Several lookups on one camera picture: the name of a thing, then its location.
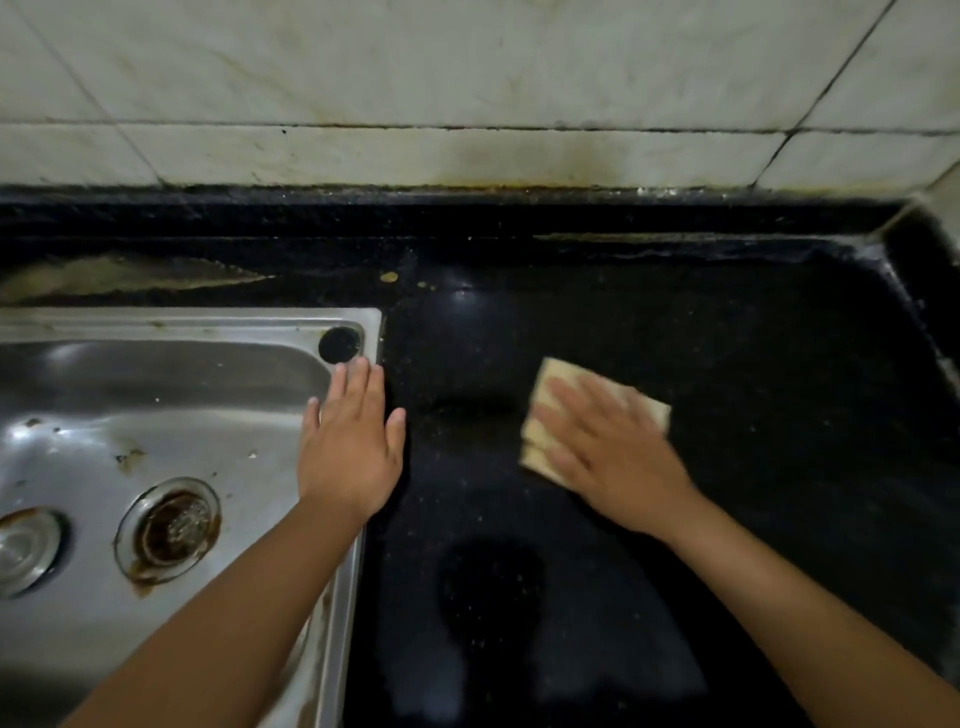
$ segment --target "right hand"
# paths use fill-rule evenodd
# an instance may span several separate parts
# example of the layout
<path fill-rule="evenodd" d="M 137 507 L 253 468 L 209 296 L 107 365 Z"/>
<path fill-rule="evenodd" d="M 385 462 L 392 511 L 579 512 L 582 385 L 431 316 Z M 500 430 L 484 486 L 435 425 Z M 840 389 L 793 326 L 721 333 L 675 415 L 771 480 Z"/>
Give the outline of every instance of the right hand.
<path fill-rule="evenodd" d="M 552 377 L 546 385 L 562 410 L 536 404 L 534 417 L 560 445 L 546 456 L 557 473 L 597 512 L 632 531 L 668 540 L 690 508 L 706 498 L 647 413 L 637 390 L 626 406 L 597 376 L 579 389 Z"/>

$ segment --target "kitchen sink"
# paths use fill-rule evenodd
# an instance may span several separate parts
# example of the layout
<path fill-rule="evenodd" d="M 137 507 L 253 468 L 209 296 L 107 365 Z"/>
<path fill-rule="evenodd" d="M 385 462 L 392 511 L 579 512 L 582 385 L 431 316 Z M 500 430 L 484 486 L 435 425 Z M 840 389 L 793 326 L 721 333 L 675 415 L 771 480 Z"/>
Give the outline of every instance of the kitchen sink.
<path fill-rule="evenodd" d="M 380 313 L 0 312 L 0 725 L 61 721 L 297 501 L 300 413 Z M 361 539 L 261 725 L 342 710 Z"/>

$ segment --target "faucet hole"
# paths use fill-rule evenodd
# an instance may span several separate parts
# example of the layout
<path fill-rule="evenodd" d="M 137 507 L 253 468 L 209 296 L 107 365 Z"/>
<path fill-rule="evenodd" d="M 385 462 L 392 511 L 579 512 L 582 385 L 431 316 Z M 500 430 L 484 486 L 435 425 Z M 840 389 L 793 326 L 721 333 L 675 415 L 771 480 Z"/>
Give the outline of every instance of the faucet hole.
<path fill-rule="evenodd" d="M 329 328 L 320 337 L 317 351 L 327 364 L 343 364 L 360 353 L 360 332 L 352 327 Z"/>

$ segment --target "sponge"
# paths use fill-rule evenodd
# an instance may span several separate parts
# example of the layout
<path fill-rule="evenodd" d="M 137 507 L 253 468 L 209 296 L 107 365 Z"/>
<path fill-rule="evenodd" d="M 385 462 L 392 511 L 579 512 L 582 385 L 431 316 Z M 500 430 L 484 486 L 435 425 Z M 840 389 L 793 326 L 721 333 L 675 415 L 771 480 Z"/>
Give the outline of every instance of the sponge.
<path fill-rule="evenodd" d="M 543 363 L 540 365 L 540 372 L 537 374 L 537 381 L 534 384 L 533 394 L 530 396 L 530 403 L 541 403 L 560 408 L 560 404 L 556 398 L 547 390 L 545 386 L 546 380 L 555 376 L 571 387 L 579 388 L 577 379 L 585 374 L 593 374 L 593 372 L 583 367 L 578 367 L 576 364 L 561 361 L 560 359 L 550 357 L 543 359 Z M 629 387 L 618 384 L 604 376 L 600 376 L 600 379 L 614 397 L 626 403 L 626 397 L 630 391 Z M 670 405 L 664 404 L 661 401 L 652 400 L 643 395 L 641 396 L 643 397 L 643 404 L 647 412 L 650 413 L 650 416 L 660 429 L 666 432 L 670 425 Z M 548 480 L 552 480 L 557 483 L 557 485 L 569 488 L 564 478 L 559 473 L 556 473 L 550 467 L 549 462 L 547 462 L 544 451 L 557 445 L 557 441 L 553 435 L 547 432 L 543 424 L 539 420 L 535 420 L 532 416 L 527 415 L 527 419 L 524 421 L 523 428 L 520 431 L 520 437 L 523 439 L 523 445 L 520 450 L 520 465 L 532 470 L 534 473 L 539 473 Z"/>

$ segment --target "sink drain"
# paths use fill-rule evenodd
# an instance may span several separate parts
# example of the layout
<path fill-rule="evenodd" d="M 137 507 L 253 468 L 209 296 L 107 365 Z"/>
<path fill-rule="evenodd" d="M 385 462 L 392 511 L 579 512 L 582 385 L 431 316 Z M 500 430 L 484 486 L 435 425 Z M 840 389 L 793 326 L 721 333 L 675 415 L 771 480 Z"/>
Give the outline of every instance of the sink drain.
<path fill-rule="evenodd" d="M 175 477 L 140 496 L 120 521 L 113 551 L 136 584 L 162 584 L 200 561 L 220 535 L 220 501 L 202 480 Z"/>
<path fill-rule="evenodd" d="M 45 508 L 28 508 L 0 519 L 0 599 L 27 591 L 54 565 L 63 532 Z"/>

